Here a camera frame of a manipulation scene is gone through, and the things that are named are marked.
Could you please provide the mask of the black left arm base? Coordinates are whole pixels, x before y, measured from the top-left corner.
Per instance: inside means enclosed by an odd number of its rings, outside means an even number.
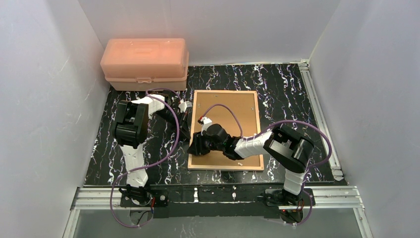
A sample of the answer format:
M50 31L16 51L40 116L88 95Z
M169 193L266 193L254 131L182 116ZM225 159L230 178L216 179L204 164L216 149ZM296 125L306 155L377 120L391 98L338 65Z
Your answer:
M118 191L121 194L121 206L149 206L149 207L166 207L169 203L169 195L166 190L155 190L150 186L133 187L129 184L120 187Z

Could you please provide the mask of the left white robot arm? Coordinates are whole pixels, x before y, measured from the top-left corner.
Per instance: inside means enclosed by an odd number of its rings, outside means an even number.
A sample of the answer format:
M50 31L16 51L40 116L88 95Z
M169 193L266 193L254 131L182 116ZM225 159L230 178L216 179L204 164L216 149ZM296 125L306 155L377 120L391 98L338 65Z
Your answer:
M188 111L191 108L191 102L168 90L118 103L111 132L123 153L128 185L145 187L148 181L146 169L151 165L145 165L143 147L148 137L149 117L156 114L174 126L176 146L180 141L190 140Z

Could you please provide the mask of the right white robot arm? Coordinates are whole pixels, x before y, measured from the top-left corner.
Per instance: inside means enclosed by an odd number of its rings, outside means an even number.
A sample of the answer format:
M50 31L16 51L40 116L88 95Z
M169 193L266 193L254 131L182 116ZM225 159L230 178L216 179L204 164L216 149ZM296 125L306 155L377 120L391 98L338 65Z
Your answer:
M255 155L270 155L285 168L283 190L298 196L302 192L304 173L313 154L314 143L304 135L282 124L255 136L231 136L219 124L195 132L187 152L203 156L220 151L230 160Z

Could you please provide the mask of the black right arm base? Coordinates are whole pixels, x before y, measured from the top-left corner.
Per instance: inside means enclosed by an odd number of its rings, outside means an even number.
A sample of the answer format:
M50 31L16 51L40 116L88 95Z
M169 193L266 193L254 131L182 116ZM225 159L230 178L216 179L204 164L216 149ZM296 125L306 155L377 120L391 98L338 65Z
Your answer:
M291 206L292 208L301 208L316 205L313 190L305 188L298 195L294 195L284 189L266 189L261 194L267 206Z

